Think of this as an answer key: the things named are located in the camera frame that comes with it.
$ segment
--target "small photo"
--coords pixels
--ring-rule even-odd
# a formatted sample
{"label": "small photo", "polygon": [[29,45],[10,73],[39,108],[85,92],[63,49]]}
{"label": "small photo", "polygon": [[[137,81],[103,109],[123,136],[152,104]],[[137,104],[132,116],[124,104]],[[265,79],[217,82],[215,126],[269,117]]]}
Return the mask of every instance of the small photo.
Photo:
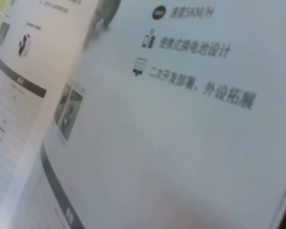
{"label": "small photo", "polygon": [[22,40],[19,42],[19,57],[25,57],[28,55],[32,44],[32,38],[29,34],[25,34]]}
{"label": "small photo", "polygon": [[78,94],[75,90],[72,90],[59,125],[59,130],[61,131],[62,135],[66,140],[69,139],[81,103],[82,96]]}
{"label": "small photo", "polygon": [[71,86],[66,83],[66,85],[62,91],[62,94],[61,94],[61,99],[60,99],[60,101],[56,107],[55,113],[54,113],[54,120],[56,122],[56,125],[58,125],[59,120],[61,119],[61,115],[62,115],[62,112],[63,112],[65,106],[66,106],[70,92],[71,92]]}
{"label": "small photo", "polygon": [[3,22],[0,28],[0,45],[3,45],[6,35],[8,34],[10,25]]}

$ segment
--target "robot image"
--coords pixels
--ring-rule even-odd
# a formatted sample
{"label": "robot image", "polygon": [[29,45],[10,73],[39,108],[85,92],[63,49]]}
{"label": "robot image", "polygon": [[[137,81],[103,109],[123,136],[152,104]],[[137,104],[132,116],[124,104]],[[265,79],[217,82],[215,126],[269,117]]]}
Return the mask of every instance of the robot image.
{"label": "robot image", "polygon": [[29,34],[23,36],[22,41],[19,42],[19,56],[25,57],[28,55],[32,43],[32,39]]}
{"label": "robot image", "polygon": [[70,100],[69,101],[69,106],[66,110],[66,113],[62,119],[62,131],[64,132],[66,130],[66,128],[69,126],[70,122],[71,122],[71,114],[73,112],[74,109],[74,104],[73,101]]}
{"label": "robot image", "polygon": [[103,25],[106,27],[113,20],[121,0],[99,0],[91,19],[89,30],[84,42],[84,49],[88,47],[89,41],[94,33],[97,23],[103,19]]}

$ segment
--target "open booklet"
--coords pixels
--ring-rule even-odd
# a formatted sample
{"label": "open booklet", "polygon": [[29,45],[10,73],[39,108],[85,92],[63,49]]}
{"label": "open booklet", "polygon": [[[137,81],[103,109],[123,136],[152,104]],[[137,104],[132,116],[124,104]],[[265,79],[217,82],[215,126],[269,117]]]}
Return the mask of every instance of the open booklet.
{"label": "open booklet", "polygon": [[0,228],[279,226],[286,1],[5,9]]}

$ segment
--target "black circle icon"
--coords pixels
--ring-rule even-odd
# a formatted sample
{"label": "black circle icon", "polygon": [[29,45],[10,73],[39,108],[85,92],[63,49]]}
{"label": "black circle icon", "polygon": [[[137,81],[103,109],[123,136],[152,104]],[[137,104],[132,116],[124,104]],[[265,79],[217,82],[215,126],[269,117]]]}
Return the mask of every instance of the black circle icon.
{"label": "black circle icon", "polygon": [[166,13],[166,8],[165,6],[158,6],[156,9],[153,11],[153,18],[155,20],[161,19]]}

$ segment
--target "page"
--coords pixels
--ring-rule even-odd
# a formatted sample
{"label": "page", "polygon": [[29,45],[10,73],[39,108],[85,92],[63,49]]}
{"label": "page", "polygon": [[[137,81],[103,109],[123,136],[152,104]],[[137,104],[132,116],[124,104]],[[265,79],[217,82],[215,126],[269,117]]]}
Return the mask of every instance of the page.
{"label": "page", "polygon": [[286,1],[98,9],[11,228],[276,229]]}
{"label": "page", "polygon": [[0,0],[0,222],[11,217],[95,3]]}

